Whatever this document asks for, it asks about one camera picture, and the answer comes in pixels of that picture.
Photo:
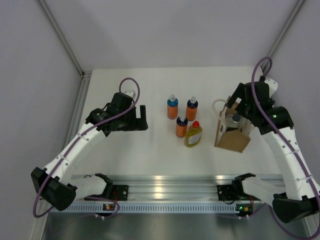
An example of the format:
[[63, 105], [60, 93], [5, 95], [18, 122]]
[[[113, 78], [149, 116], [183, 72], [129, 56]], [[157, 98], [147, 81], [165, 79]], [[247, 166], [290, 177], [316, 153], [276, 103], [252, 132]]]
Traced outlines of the clear bottle dark cap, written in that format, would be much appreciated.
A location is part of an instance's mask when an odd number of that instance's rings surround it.
[[243, 118], [239, 114], [228, 114], [225, 117], [225, 131], [241, 130], [243, 127]]

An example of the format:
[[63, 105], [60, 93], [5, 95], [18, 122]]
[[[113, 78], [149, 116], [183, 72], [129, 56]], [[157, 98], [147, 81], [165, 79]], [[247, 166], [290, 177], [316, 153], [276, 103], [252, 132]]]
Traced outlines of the light blue top pump bottle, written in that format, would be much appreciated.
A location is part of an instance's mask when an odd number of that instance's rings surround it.
[[178, 116], [178, 104], [179, 101], [174, 94], [171, 94], [167, 99], [167, 117], [169, 119], [175, 119]]

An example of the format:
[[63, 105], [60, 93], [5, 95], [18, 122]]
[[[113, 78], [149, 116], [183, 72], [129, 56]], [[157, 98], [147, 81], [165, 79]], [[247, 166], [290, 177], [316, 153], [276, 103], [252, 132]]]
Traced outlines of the dark blue pump bottle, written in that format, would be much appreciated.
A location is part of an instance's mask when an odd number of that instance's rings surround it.
[[192, 96], [187, 101], [185, 116], [188, 119], [188, 121], [194, 121], [196, 119], [198, 105], [199, 103], [195, 96]]
[[184, 138], [187, 133], [188, 119], [184, 116], [178, 116], [176, 119], [175, 134], [179, 138]]

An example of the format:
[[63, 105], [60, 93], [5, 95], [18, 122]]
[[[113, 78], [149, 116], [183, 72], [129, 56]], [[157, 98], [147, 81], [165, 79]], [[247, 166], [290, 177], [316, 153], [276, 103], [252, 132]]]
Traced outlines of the yellow dish soap red cap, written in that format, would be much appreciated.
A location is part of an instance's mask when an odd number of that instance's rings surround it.
[[190, 127], [185, 135], [184, 145], [187, 148], [192, 148], [192, 147], [196, 146], [201, 140], [202, 133], [203, 133], [203, 129], [200, 126], [200, 123], [198, 121], [194, 121], [190, 125]]

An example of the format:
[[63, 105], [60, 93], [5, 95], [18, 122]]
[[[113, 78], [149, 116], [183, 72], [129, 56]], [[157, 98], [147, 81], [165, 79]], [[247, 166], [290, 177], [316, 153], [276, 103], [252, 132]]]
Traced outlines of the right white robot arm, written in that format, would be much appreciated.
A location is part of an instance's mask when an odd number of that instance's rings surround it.
[[271, 96], [277, 88], [273, 80], [240, 83], [226, 106], [230, 108], [240, 99], [235, 110], [258, 128], [277, 162], [284, 187], [246, 173], [232, 181], [232, 192], [239, 199], [253, 196], [262, 200], [283, 223], [290, 223], [319, 212], [320, 186], [312, 181], [288, 110], [274, 105]]

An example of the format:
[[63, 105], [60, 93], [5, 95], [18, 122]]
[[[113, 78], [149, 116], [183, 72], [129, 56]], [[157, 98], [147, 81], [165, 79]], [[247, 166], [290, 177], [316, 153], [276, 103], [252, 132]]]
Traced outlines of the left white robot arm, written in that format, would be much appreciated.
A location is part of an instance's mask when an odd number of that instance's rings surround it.
[[146, 107], [140, 105], [136, 115], [134, 100], [122, 92], [114, 94], [106, 109], [92, 110], [80, 131], [65, 149], [44, 168], [31, 172], [35, 191], [58, 211], [67, 209], [75, 200], [88, 197], [109, 199], [113, 194], [113, 181], [102, 173], [73, 179], [95, 145], [111, 132], [145, 131], [148, 129]]

